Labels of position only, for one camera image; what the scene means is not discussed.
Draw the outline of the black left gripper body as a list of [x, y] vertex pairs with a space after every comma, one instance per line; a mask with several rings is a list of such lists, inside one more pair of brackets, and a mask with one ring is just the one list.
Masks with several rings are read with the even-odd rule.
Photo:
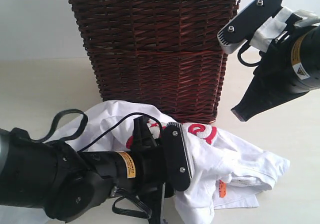
[[150, 224], [167, 224], [164, 217], [165, 199], [175, 191], [169, 182], [164, 151], [161, 146], [146, 148], [137, 153], [140, 180], [137, 196], [150, 210]]

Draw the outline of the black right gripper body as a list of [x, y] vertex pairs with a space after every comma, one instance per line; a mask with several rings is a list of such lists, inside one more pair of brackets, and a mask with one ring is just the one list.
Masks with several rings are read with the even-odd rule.
[[262, 57], [248, 89], [265, 90], [284, 104], [310, 92], [310, 41], [288, 38]]

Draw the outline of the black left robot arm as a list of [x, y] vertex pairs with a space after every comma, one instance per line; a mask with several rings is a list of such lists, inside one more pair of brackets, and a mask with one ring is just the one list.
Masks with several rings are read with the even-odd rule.
[[0, 203], [42, 209], [69, 223], [107, 199], [128, 199], [138, 210], [116, 214], [158, 224], [163, 200], [174, 195], [167, 183], [163, 151], [76, 152], [56, 140], [37, 143], [22, 129], [0, 132]]

